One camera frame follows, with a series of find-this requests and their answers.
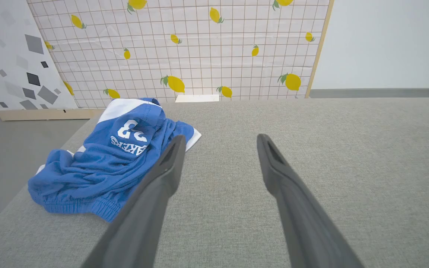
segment gray table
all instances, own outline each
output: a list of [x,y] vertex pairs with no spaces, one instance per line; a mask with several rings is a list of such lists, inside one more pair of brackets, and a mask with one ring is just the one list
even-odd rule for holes
[[[171,103],[185,157],[156,267],[288,267],[255,137],[271,136],[367,267],[429,268],[429,99]],[[75,151],[85,124],[65,145]],[[107,223],[49,214],[26,188],[0,214],[0,267],[78,267]]]

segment lemon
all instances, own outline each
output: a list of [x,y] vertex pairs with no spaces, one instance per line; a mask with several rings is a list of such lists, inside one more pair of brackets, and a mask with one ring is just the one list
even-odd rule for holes
[[273,10],[276,10],[274,7],[279,8],[279,5],[281,6],[288,6],[293,2],[293,0],[274,0],[273,4]]
[[46,45],[47,49],[55,49],[55,47],[51,44],[49,44],[48,41],[44,41],[44,44]]
[[180,80],[180,78],[174,77],[174,76],[165,76],[160,79],[160,84],[165,84],[165,86],[168,84],[168,86],[175,92],[184,93],[184,83]]
[[178,37],[174,34],[172,34],[172,36],[170,36],[170,38],[172,39],[172,42],[175,44],[180,44],[182,41],[180,39],[178,39]]
[[118,98],[120,98],[120,94],[118,93],[118,92],[116,92],[115,90],[113,90],[113,89],[108,89],[108,88],[106,88],[105,90],[104,90],[104,93],[106,94],[106,95],[109,95],[111,98],[113,98],[113,99],[118,99]]
[[254,57],[254,56],[257,56],[257,53],[259,53],[259,47],[257,45],[254,45],[251,55]]
[[69,90],[70,95],[74,95],[74,90],[72,90],[72,87],[67,83],[66,81],[63,81],[64,85],[66,85],[67,89]]
[[226,98],[231,98],[231,96],[233,95],[233,91],[227,86],[220,86],[216,88],[216,90],[221,92],[221,94],[223,94],[223,96]]
[[213,22],[216,22],[216,23],[222,23],[222,22],[224,22],[224,19],[219,16],[218,10],[216,10],[213,7],[210,10],[210,18],[211,18],[211,20]]
[[315,37],[313,37],[312,34],[308,32],[305,34],[305,39],[307,40],[307,42],[312,42],[315,40]]
[[127,48],[124,48],[124,58],[126,59],[126,60],[128,60],[128,59],[130,59],[130,51],[128,51],[128,49]]
[[134,11],[133,9],[141,10],[146,4],[146,0],[128,0],[127,11],[130,13],[130,11]]
[[87,25],[83,24],[79,17],[77,17],[76,15],[72,15],[72,23],[75,25],[75,27],[79,28],[79,29],[85,29],[87,27]]
[[301,79],[295,74],[286,73],[285,75],[279,76],[277,81],[279,82],[279,80],[281,80],[282,84],[286,81],[286,88],[288,90],[299,90],[301,86]]

